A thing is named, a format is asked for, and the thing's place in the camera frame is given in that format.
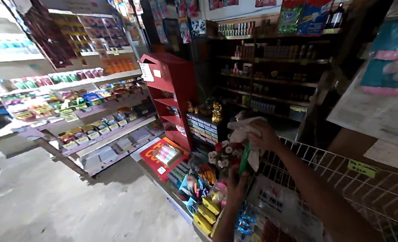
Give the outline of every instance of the white flower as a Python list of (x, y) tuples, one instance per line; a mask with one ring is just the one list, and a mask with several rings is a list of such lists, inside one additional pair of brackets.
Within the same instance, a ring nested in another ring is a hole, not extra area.
[(221, 144), (223, 145), (223, 147), (226, 147), (230, 144), (230, 142), (227, 140), (224, 140), (223, 142), (221, 142)]
[(218, 161), (218, 166), (220, 167), (220, 168), (224, 168), (224, 166), (223, 166), (223, 164), (222, 164), (222, 162), (221, 161)]
[(208, 158), (209, 159), (215, 158), (215, 157), (217, 157), (217, 151), (211, 151), (211, 152), (208, 153)]
[(223, 160), (223, 161), (221, 162), (221, 165), (222, 165), (223, 167), (228, 167), (228, 160), (227, 160), (227, 159)]
[(230, 147), (230, 146), (227, 146), (227, 147), (226, 147), (226, 153), (227, 153), (227, 154), (230, 154), (232, 151), (233, 151), (233, 148), (232, 148), (232, 147)]

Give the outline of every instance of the yellow box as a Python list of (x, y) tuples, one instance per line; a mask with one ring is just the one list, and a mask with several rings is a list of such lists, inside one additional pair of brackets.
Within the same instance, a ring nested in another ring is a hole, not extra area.
[(207, 209), (205, 206), (203, 205), (198, 205), (198, 210), (199, 213), (209, 222), (209, 224), (214, 224), (215, 221), (217, 221), (217, 217), (215, 217), (215, 215), (209, 211), (209, 209)]
[(207, 220), (202, 217), (200, 214), (194, 214), (193, 215), (193, 222), (195, 225), (202, 230), (206, 235), (211, 233), (212, 227), (211, 225), (207, 222)]
[(212, 203), (212, 200), (210, 197), (202, 198), (203, 205), (209, 209), (209, 211), (213, 212), (215, 215), (218, 215), (220, 213), (220, 208)]

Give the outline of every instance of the red display cabinet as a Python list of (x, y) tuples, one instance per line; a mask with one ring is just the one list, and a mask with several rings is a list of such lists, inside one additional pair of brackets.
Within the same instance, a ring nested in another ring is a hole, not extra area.
[[(194, 76), (193, 63), (170, 53), (144, 54), (140, 60), (150, 67), (154, 81), (147, 81), (150, 96), (161, 119), (185, 128), (187, 137), (178, 130), (166, 131), (166, 137), (188, 150), (193, 149), (193, 140), (187, 124), (185, 112), (188, 101), (197, 104), (198, 93)], [(162, 91), (175, 94), (176, 99), (167, 98)], [(170, 114), (166, 106), (180, 110), (181, 118)]]

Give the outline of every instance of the red flower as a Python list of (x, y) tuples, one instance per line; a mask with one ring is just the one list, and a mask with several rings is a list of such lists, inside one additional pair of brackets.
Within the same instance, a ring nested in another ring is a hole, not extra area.
[(215, 151), (221, 152), (223, 150), (223, 144), (220, 142), (215, 145)]

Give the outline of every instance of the concrete floor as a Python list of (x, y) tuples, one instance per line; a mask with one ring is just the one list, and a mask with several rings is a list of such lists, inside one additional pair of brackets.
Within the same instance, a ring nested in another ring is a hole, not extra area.
[(93, 186), (41, 148), (0, 168), (0, 242), (201, 241), (130, 157)]

